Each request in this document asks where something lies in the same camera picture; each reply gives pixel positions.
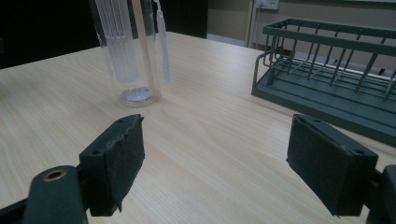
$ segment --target glass beaker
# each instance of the glass beaker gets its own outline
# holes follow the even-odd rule
[[[151,105],[161,97],[151,0],[89,0],[117,102]]]

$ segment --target screw hole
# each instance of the screw hole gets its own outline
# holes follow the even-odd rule
[[[363,150],[355,149],[354,151],[355,151],[356,154],[364,155],[364,151]]]
[[[50,172],[44,177],[45,181],[54,181],[58,180],[66,175],[67,171],[66,170],[55,170]]]

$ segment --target light wood tabletop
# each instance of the light wood tabletop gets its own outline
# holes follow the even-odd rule
[[[169,33],[172,83],[143,108],[116,105],[101,49],[0,70],[0,208],[116,119],[141,114],[146,158],[121,213],[90,223],[363,223],[333,217],[286,163],[294,111],[250,94],[261,53]],[[396,163],[396,149],[342,131]]]

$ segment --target wall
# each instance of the wall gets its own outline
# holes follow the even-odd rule
[[[210,0],[207,32],[244,40],[248,32],[250,0]]]

